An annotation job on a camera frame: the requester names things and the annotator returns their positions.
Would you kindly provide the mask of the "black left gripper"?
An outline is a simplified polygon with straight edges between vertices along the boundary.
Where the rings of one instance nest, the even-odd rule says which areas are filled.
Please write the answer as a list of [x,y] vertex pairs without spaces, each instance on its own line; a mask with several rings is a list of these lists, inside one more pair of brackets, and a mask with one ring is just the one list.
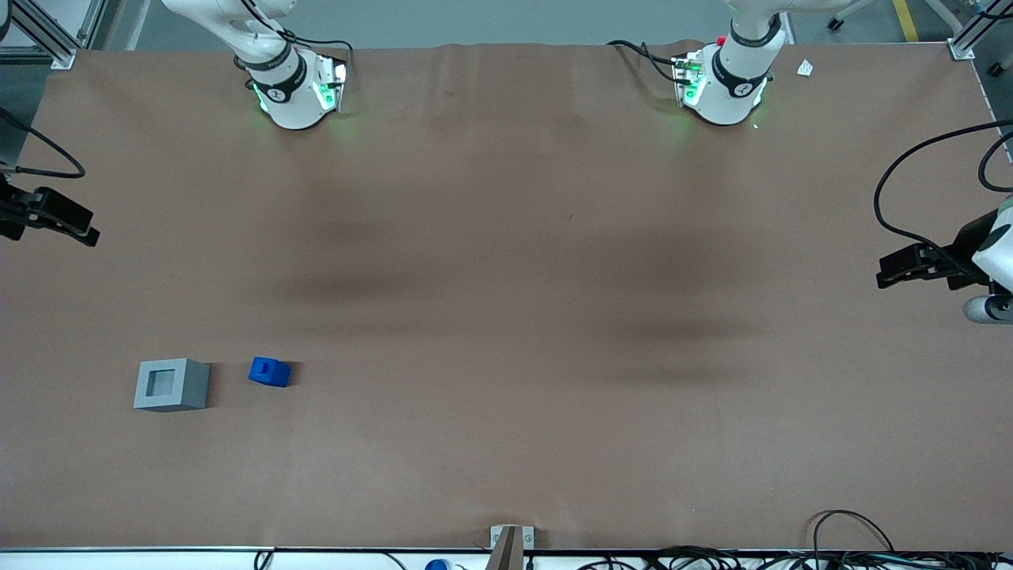
[[951,290],[970,284],[990,286],[991,278],[975,264],[972,257],[990,234],[996,219],[997,210],[991,210],[962,225],[951,245],[942,249],[946,255],[937,253],[935,264],[931,264],[931,249],[925,243],[911,243],[882,257],[882,266],[876,274],[877,288],[938,279],[947,281]]

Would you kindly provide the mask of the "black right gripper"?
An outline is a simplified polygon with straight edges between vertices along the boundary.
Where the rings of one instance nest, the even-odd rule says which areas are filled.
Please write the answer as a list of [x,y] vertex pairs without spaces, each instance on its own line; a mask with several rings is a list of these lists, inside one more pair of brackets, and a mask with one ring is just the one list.
[[[36,201],[36,213],[29,203]],[[38,217],[47,219],[49,230],[66,235],[87,248],[94,248],[101,232],[91,225],[93,213],[53,188],[21,190],[1,177],[1,234],[8,241],[20,241],[25,230],[41,228]]]

